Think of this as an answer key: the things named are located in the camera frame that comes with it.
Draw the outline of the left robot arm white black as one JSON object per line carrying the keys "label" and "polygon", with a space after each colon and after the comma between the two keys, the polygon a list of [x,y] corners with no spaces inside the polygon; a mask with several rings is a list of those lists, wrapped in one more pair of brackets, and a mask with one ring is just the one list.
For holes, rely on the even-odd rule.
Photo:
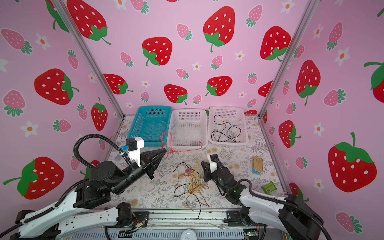
{"label": "left robot arm white black", "polygon": [[[121,170],[115,163],[105,161],[98,166],[87,162],[79,152],[80,145],[92,138],[105,141],[119,152],[128,166]],[[128,139],[123,147],[99,134],[85,135],[74,145],[74,157],[90,169],[87,179],[70,186],[55,203],[39,211],[20,211],[15,225],[1,233],[10,232],[12,240],[58,240],[67,235],[96,227],[131,227],[137,231],[143,224],[135,217],[132,207],[120,203],[116,207],[101,212],[91,212],[96,207],[108,203],[111,195],[120,195],[144,175],[150,179],[166,154],[166,149],[141,152],[142,138]]]}

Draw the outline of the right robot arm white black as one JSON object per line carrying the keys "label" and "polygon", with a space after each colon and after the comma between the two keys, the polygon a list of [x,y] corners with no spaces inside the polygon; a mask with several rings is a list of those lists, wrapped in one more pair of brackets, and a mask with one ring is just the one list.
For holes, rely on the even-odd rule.
{"label": "right robot arm white black", "polygon": [[242,221],[267,225],[288,233],[294,240],[318,240],[323,234],[332,237],[324,221],[300,197],[289,194],[285,198],[254,192],[248,179],[235,180],[230,170],[218,159],[201,162],[204,181],[213,181],[227,201],[241,206]]}

